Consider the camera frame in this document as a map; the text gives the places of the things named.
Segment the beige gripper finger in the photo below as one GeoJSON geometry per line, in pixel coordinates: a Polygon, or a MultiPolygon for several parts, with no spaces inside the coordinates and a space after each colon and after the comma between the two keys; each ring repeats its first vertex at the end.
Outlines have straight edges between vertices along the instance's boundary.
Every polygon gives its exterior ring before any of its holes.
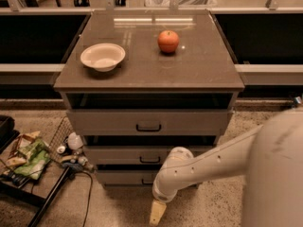
{"type": "Polygon", "coordinates": [[[163,217],[167,205],[164,202],[153,200],[151,204],[150,226],[156,227],[163,217]]]}

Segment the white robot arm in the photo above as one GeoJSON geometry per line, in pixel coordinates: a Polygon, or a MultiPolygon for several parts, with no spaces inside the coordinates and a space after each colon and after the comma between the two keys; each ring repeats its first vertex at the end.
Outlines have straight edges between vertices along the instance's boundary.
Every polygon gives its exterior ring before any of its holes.
{"type": "Polygon", "coordinates": [[[241,227],[303,227],[302,108],[279,113],[197,157],[173,148],[153,182],[150,225],[159,223],[180,189],[241,174],[241,227]]]}

